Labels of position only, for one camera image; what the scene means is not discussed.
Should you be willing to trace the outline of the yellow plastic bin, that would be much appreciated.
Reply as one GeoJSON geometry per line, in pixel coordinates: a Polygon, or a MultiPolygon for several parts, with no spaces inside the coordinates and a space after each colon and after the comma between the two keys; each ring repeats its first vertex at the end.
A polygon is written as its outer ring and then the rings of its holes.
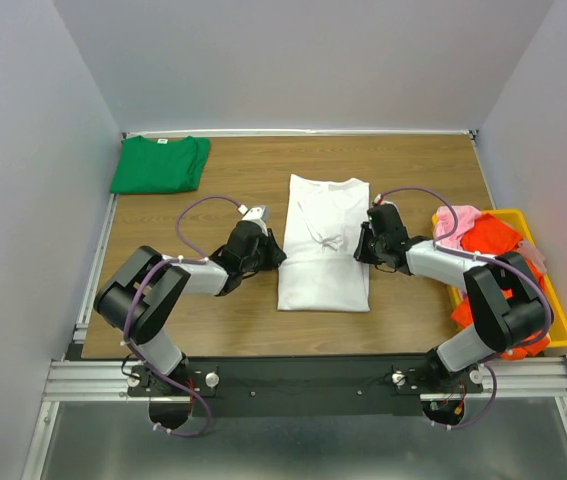
{"type": "MultiPolygon", "coordinates": [[[[536,246],[536,243],[533,240],[527,222],[520,211],[514,209],[480,210],[480,211],[482,212],[482,215],[485,213],[489,213],[497,217],[502,222],[509,224],[513,229],[517,230],[524,238],[528,239],[536,246]]],[[[434,214],[432,217],[433,230],[434,230],[435,221],[436,221],[436,216],[434,214]]],[[[551,283],[548,272],[546,275],[544,275],[544,281],[545,281],[545,292],[543,293],[545,294],[553,313],[553,323],[547,334],[548,338],[550,339],[550,342],[544,350],[567,347],[567,317],[559,302],[558,296],[551,283]]]]}

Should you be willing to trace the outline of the orange t-shirt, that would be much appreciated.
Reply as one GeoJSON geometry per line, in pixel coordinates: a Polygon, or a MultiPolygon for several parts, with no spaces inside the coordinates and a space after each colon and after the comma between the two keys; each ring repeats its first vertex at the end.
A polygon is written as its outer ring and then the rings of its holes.
{"type": "MultiPolygon", "coordinates": [[[[473,227],[466,229],[464,235],[460,238],[460,247],[465,251],[478,251],[492,255],[502,255],[509,251],[519,253],[525,258],[536,282],[541,290],[545,292],[544,275],[547,274],[545,257],[532,242],[494,215],[485,213],[477,217],[473,227]]],[[[451,319],[460,329],[464,329],[473,323],[467,298],[464,298],[452,311],[451,319]]],[[[535,344],[517,347],[512,349],[511,353],[502,354],[501,358],[505,360],[520,360],[526,357],[533,357],[541,353],[549,342],[550,339],[546,335],[543,340],[535,344]]]]}

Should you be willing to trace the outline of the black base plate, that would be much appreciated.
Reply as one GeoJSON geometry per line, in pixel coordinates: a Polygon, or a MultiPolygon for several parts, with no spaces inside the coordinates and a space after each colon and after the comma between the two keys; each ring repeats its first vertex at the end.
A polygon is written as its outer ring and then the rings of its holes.
{"type": "Polygon", "coordinates": [[[214,417],[419,416],[427,396],[483,390],[477,366],[437,380],[423,354],[192,357],[176,377],[214,417]]]}

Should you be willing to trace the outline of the white t-shirt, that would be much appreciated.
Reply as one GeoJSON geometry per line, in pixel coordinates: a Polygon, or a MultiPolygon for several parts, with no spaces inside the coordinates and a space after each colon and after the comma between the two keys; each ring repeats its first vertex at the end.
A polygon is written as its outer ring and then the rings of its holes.
{"type": "Polygon", "coordinates": [[[359,179],[290,176],[278,310],[370,310],[369,267],[354,259],[368,202],[369,184],[359,179]]]}

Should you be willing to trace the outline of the folded green t-shirt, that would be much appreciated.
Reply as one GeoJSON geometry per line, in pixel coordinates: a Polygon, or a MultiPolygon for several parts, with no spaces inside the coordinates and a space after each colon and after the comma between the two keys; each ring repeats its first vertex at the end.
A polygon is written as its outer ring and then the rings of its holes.
{"type": "Polygon", "coordinates": [[[142,136],[122,141],[119,162],[110,185],[118,195],[174,194],[199,187],[211,141],[188,136],[159,143],[142,136]]]}

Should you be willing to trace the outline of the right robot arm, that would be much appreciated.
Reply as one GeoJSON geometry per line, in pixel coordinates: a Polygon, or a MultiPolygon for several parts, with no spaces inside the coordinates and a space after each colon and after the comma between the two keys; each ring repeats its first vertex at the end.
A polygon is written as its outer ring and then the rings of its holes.
{"type": "Polygon", "coordinates": [[[549,301],[522,255],[469,253],[411,237],[391,202],[367,211],[354,258],[466,294],[472,324],[430,350],[414,372],[399,375],[437,392],[448,390],[478,362],[544,338],[553,322],[549,301]]]}

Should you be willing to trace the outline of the pink t-shirt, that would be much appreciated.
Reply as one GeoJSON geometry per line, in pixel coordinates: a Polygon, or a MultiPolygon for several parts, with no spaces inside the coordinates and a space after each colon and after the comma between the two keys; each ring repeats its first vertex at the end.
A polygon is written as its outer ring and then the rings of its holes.
{"type": "Polygon", "coordinates": [[[461,240],[475,225],[482,212],[470,205],[441,206],[435,216],[433,235],[437,243],[446,247],[461,250],[461,240]]]}

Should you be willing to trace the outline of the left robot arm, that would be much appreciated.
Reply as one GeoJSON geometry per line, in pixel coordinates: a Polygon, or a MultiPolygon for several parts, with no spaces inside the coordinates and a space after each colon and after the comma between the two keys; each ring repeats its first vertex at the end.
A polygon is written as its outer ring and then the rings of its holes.
{"type": "Polygon", "coordinates": [[[164,395],[185,380],[186,355],[169,338],[165,324],[183,295],[225,296],[243,280],[278,269],[286,254],[273,231],[256,221],[239,221],[225,244],[201,260],[167,258],[139,247],[97,292],[94,310],[138,358],[153,366],[150,382],[164,395]]]}

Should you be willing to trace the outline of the aluminium frame rail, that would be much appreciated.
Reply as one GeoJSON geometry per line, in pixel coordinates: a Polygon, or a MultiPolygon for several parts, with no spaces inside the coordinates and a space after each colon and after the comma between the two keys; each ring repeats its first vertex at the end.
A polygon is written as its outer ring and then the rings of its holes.
{"type": "MultiPolygon", "coordinates": [[[[537,357],[490,363],[497,377],[492,387],[487,368],[481,366],[482,393],[471,398],[486,399],[495,393],[502,398],[567,397],[567,359],[537,357]]],[[[126,377],[116,361],[54,361],[51,363],[43,400],[45,402],[142,402],[142,397],[127,393],[126,377]]]]}

